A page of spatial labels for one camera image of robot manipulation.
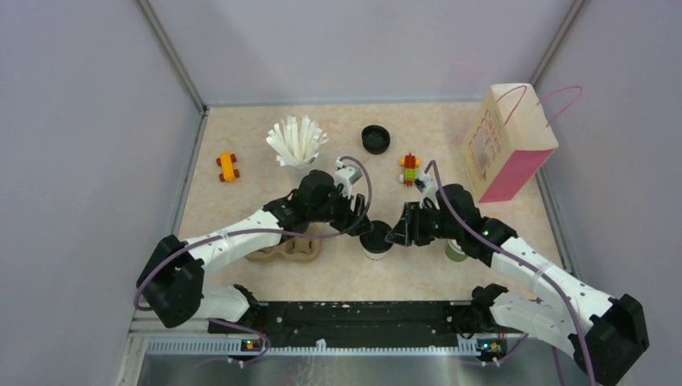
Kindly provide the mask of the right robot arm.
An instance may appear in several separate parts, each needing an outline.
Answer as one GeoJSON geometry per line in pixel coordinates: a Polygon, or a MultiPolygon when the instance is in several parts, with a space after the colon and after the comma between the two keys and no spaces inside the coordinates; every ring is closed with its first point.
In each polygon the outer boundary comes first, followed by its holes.
{"type": "Polygon", "coordinates": [[[649,348],[642,304],[629,294],[615,298],[543,257],[504,222],[482,216],[458,184],[404,205],[386,236],[392,244],[427,245],[449,240],[465,256],[525,286],[532,302],[500,285],[479,287],[471,319],[481,331],[509,327],[573,357],[600,385],[616,385],[649,348]]]}

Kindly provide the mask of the beige pink cake bag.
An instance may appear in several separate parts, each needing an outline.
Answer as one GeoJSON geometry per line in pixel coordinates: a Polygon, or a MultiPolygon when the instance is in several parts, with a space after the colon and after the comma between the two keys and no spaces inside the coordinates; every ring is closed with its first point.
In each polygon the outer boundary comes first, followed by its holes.
{"type": "Polygon", "coordinates": [[[583,87],[559,88],[540,98],[531,84],[493,84],[462,140],[462,154],[476,203],[513,199],[559,143],[551,124],[582,95],[583,87]],[[577,95],[559,113],[545,116],[543,103],[568,91],[577,95]]]}

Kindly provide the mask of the black coffee cup lid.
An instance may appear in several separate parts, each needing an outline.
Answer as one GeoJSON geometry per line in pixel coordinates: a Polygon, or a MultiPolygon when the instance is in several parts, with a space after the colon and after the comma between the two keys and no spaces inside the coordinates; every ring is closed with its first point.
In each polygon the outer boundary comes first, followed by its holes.
{"type": "Polygon", "coordinates": [[[385,255],[392,243],[386,241],[386,236],[392,231],[390,225],[381,220],[372,221],[372,230],[359,237],[360,243],[368,257],[385,255]]]}

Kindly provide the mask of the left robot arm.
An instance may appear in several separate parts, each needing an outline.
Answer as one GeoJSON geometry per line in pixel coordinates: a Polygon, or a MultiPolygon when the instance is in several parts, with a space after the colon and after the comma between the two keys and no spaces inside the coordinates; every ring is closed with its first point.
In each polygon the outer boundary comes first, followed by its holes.
{"type": "Polygon", "coordinates": [[[361,169],[353,166],[341,166],[333,174],[313,170],[287,196],[238,223],[204,237],[164,237],[137,280],[135,308],[154,312],[166,328],[192,318],[221,318],[239,332],[252,330],[258,312],[245,292],[207,285],[205,278],[258,250],[304,236],[310,224],[328,223],[334,236],[369,232],[365,198],[351,193],[361,177],[361,169]]]}

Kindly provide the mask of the white paper coffee cup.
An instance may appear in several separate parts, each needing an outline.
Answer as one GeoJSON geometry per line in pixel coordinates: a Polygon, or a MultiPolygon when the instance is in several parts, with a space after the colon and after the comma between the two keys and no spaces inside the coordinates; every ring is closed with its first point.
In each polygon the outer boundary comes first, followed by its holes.
{"type": "Polygon", "coordinates": [[[366,258],[369,259],[370,261],[381,261],[388,255],[388,251],[383,251],[380,253],[374,253],[372,251],[365,249],[364,254],[365,254],[366,258]]]}

